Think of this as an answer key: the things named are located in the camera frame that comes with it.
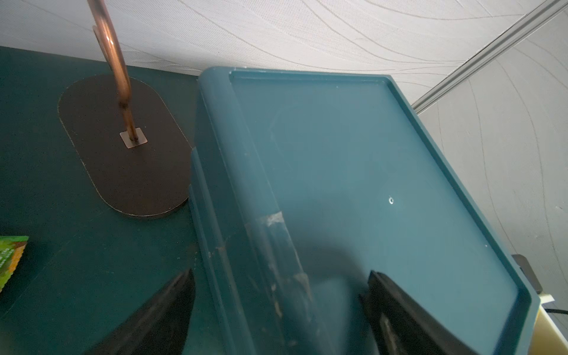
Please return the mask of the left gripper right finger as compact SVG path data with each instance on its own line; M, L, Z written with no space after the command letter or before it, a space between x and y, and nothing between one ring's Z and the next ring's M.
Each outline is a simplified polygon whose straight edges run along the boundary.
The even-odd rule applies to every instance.
M383 273L370 273L359 300L381 354L476 353Z

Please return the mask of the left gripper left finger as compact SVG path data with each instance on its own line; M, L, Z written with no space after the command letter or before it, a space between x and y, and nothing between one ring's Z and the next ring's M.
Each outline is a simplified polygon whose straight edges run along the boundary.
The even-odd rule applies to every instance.
M177 274L87 354L181 354L195 303L195 278Z

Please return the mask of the yellow top drawer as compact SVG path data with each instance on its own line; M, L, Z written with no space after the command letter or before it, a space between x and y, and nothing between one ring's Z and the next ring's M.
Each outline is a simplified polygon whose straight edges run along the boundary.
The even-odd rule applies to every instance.
M567 339L540 306L528 351L529 355L568 355Z

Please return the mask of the teal drawer cabinet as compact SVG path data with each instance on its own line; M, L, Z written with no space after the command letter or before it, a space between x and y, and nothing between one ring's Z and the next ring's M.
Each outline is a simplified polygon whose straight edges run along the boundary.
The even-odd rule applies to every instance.
M371 272L472 351L529 351L538 296L390 76L211 67L191 158L228 354L378 354Z

